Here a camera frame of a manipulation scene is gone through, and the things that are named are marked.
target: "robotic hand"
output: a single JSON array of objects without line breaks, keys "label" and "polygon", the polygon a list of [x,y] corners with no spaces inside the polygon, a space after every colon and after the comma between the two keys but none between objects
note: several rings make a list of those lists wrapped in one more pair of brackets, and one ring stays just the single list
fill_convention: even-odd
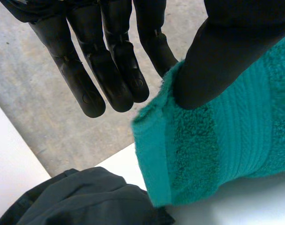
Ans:
[{"label": "robotic hand", "polygon": [[[105,102],[85,71],[71,40],[67,20],[108,102],[126,112],[145,101],[148,85],[129,41],[132,0],[1,0],[20,21],[28,22],[49,50],[83,112],[101,116]],[[140,41],[163,76],[177,60],[161,32],[166,0],[134,0]],[[107,40],[103,41],[104,26]]]},{"label": "robotic hand", "polygon": [[[204,0],[208,19],[188,50],[173,94],[185,109],[221,94],[269,48],[285,37],[285,0]],[[111,106],[129,110],[149,89],[128,38],[131,0],[1,0],[20,21],[29,22],[48,48],[84,113],[98,117],[105,103],[79,61],[70,22],[83,54]],[[159,75],[173,56],[161,32],[166,0],[134,0],[140,41]],[[102,23],[109,47],[103,42]]]}]

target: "gray floor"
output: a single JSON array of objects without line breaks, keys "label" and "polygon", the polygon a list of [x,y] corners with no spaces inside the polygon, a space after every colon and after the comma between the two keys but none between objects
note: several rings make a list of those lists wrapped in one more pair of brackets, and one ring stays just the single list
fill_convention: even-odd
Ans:
[{"label": "gray floor", "polygon": [[[203,1],[168,0],[165,15],[163,32],[175,56],[183,59],[207,17]],[[161,79],[139,43],[135,12],[129,35],[150,88],[150,100]],[[73,33],[72,38],[85,62]],[[84,66],[93,77],[86,62]],[[47,49],[28,24],[17,21],[0,3],[0,106],[51,175],[92,167],[130,145],[130,121],[144,105],[118,113],[106,103],[102,117],[86,117]]]}]

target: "white table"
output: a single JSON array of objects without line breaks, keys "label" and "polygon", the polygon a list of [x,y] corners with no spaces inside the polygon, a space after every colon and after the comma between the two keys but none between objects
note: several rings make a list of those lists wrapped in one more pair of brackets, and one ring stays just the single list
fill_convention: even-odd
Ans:
[{"label": "white table", "polygon": [[[146,189],[133,144],[98,166]],[[25,191],[49,178],[0,109],[0,216]],[[285,173],[229,182],[207,200],[168,211],[177,225],[285,225]]]}]

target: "towel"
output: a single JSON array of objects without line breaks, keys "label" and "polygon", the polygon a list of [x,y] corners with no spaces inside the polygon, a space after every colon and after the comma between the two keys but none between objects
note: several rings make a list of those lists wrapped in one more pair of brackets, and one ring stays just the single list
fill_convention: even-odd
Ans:
[{"label": "towel", "polygon": [[195,110],[173,98],[182,65],[166,73],[159,94],[132,121],[153,204],[192,203],[233,179],[285,171],[285,38]]}]

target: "terry cloth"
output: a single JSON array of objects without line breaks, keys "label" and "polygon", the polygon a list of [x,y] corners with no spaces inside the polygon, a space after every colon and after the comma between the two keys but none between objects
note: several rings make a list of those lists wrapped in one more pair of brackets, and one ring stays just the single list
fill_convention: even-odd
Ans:
[{"label": "terry cloth", "polygon": [[136,155],[155,206],[206,198],[238,177],[285,171],[285,38],[219,97],[191,111],[176,105],[173,81],[132,122]]}]

